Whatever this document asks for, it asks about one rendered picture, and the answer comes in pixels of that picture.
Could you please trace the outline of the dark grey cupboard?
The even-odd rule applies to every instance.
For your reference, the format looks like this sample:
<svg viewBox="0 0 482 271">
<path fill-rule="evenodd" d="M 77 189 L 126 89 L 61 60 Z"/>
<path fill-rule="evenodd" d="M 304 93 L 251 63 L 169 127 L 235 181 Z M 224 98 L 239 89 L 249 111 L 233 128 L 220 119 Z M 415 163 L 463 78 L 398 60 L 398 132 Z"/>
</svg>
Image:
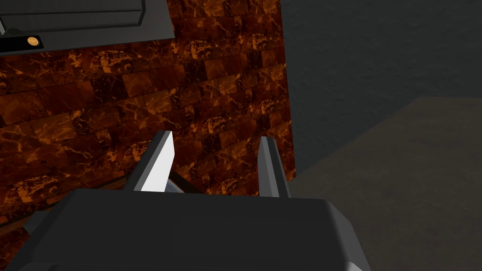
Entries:
<svg viewBox="0 0 482 271">
<path fill-rule="evenodd" d="M 0 0 L 0 56 L 174 36 L 167 0 Z"/>
</svg>

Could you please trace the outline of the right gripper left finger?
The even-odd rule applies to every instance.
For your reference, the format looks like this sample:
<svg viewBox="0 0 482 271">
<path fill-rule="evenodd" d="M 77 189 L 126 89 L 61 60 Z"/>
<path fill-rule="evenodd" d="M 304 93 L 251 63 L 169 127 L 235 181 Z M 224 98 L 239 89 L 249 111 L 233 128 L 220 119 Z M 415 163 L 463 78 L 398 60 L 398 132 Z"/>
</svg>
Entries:
<svg viewBox="0 0 482 271">
<path fill-rule="evenodd" d="M 157 132 L 123 187 L 126 191 L 164 192 L 175 156 L 171 131 Z"/>
</svg>

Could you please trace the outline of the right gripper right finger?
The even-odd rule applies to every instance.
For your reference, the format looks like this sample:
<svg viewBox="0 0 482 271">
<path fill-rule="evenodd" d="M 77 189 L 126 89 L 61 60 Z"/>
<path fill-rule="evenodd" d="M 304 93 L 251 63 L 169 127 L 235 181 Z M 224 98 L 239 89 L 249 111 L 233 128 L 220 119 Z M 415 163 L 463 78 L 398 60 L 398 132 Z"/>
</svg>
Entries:
<svg viewBox="0 0 482 271">
<path fill-rule="evenodd" d="M 277 143 L 274 138 L 266 136 L 260 138 L 257 168 L 259 196 L 276 198 L 291 197 Z"/>
</svg>

